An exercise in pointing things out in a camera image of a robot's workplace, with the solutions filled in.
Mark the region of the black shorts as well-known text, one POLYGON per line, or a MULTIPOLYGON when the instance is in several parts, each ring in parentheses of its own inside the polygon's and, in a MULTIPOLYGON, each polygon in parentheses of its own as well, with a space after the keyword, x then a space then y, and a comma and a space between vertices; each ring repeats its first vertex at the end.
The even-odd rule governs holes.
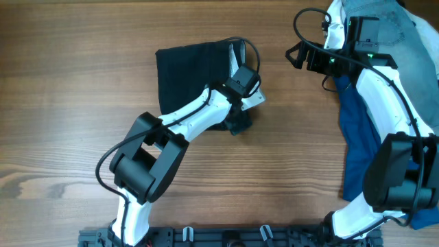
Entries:
POLYGON ((240 37, 159 49, 156 65, 161 113, 181 109, 201 96, 207 85, 225 82, 245 63, 246 42, 240 37))

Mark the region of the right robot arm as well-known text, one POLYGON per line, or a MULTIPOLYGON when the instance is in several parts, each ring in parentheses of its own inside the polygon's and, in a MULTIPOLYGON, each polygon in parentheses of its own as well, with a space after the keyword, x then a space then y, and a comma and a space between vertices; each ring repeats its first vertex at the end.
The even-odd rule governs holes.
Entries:
POLYGON ((341 29, 339 49, 301 38, 285 53, 297 69, 347 76, 381 138, 361 193, 319 226, 318 242, 334 246, 361 240, 389 221, 406 227, 418 211, 438 203, 438 137, 409 101, 393 57, 379 52, 379 19, 353 16, 341 29))

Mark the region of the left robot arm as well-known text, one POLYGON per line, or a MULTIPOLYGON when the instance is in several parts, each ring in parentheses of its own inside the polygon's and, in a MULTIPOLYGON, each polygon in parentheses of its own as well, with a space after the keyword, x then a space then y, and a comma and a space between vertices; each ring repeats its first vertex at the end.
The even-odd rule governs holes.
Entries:
POLYGON ((109 165, 120 197, 109 228, 114 246, 136 246, 146 236, 152 204, 170 186, 190 141, 217 124, 232 134, 251 126, 246 111, 264 101, 260 83, 260 75, 243 64, 225 82, 207 84, 179 110, 137 117, 109 165))

